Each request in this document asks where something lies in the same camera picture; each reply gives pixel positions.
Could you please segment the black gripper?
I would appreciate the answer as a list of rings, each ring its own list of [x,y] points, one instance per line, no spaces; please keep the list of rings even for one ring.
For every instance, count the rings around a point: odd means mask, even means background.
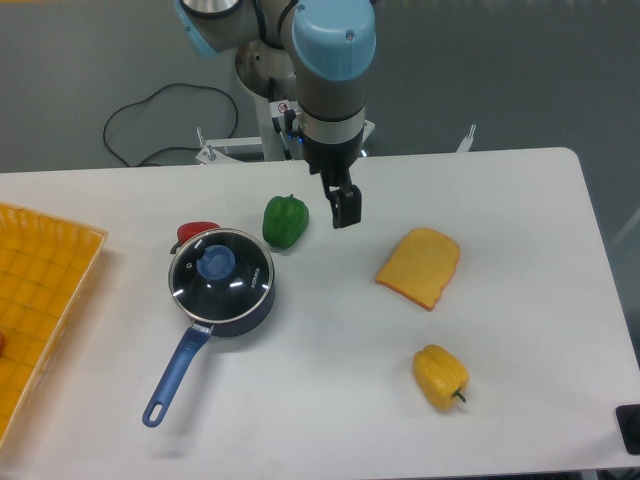
[[[352,139],[327,144],[318,142],[302,134],[303,159],[309,165],[309,173],[320,173],[324,195],[333,212],[333,228],[341,229],[353,226],[361,221],[362,194],[359,187],[352,183],[349,173],[338,178],[335,186],[331,174],[348,169],[360,156],[362,132]]]

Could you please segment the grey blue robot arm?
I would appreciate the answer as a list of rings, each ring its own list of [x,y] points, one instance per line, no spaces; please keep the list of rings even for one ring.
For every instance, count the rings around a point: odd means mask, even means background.
[[[362,195],[349,169],[365,135],[367,83],[376,50],[368,1],[177,1],[174,8],[199,53],[253,53],[256,95],[284,98],[312,174],[320,175],[333,226],[361,219]]]

